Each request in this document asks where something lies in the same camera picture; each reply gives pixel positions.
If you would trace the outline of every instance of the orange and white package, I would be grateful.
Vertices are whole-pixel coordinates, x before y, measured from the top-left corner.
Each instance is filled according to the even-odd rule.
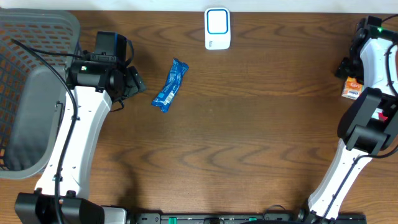
[[[359,84],[355,78],[348,77],[344,83],[342,97],[356,100],[362,93],[363,86]]]

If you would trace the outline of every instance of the blue snack wrapper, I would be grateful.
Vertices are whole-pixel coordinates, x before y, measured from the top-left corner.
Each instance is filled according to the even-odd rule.
[[[172,104],[175,95],[180,89],[182,77],[187,72],[189,66],[186,63],[180,62],[178,59],[173,59],[173,66],[170,69],[166,84],[162,91],[152,101],[152,105],[160,107],[163,113],[167,113]]]

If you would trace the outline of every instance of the brown wooden surface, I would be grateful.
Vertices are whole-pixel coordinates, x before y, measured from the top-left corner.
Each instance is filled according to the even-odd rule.
[[[352,103],[333,76],[358,14],[232,13],[228,50],[204,46],[203,13],[72,12],[80,43],[96,32],[134,42],[147,91],[109,114],[91,170],[90,200],[165,213],[299,208],[335,155],[336,129]],[[386,25],[398,30],[398,20]],[[167,114],[150,105],[173,58],[190,69]],[[397,156],[362,171],[341,211],[398,223]],[[0,180],[0,223],[39,177]]]

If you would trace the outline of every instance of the white rectangular device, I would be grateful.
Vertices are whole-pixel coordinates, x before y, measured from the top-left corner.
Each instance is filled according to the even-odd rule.
[[[223,7],[205,11],[205,47],[208,50],[223,50],[231,45],[231,19]]]

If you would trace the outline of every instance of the white wall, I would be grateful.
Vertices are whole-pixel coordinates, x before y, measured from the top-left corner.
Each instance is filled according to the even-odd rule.
[[[224,6],[234,12],[398,13],[398,0],[0,0],[3,8],[204,11]]]

